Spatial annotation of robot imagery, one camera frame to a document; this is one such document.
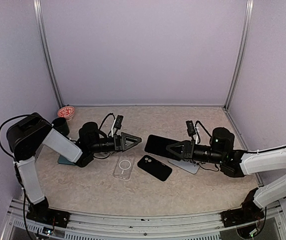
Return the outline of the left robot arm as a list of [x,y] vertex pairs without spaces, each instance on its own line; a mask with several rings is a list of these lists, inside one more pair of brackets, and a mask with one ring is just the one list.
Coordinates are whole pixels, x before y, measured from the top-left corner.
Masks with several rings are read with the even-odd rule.
[[121,132],[107,135],[97,123],[86,122],[73,142],[40,114],[22,115],[21,120],[6,132],[18,180],[23,187],[33,214],[46,223],[53,217],[48,200],[38,180],[35,167],[39,152],[48,148],[76,166],[86,167],[97,153],[125,152],[141,143],[138,136]]

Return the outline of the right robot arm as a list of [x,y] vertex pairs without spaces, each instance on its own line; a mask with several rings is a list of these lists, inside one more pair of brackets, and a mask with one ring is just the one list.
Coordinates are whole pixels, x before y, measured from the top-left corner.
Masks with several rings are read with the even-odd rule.
[[[231,178],[286,169],[286,145],[257,151],[234,149],[235,136],[224,127],[213,130],[209,145],[185,140],[170,144],[166,150],[180,160],[217,164],[220,171]],[[238,217],[249,222],[261,209],[286,198],[286,174],[263,187],[251,190],[241,204]]]

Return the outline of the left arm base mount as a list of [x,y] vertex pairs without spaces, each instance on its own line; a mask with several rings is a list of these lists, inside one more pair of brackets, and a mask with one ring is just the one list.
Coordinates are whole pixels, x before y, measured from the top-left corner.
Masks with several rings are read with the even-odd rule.
[[49,208],[45,216],[42,217],[29,210],[26,214],[26,218],[41,224],[65,229],[69,223],[70,213]]

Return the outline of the black phone with silver edge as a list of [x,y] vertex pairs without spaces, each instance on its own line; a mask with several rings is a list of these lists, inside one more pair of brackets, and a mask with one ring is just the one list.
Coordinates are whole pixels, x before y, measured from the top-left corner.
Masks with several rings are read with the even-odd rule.
[[181,159],[166,150],[166,146],[178,142],[178,140],[151,134],[148,136],[144,151],[160,157],[180,161]]

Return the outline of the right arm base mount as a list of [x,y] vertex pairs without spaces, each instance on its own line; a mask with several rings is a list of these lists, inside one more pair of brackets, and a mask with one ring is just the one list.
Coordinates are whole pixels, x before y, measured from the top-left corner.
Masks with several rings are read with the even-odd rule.
[[225,228],[242,225],[263,219],[264,211],[260,208],[229,209],[220,213]]

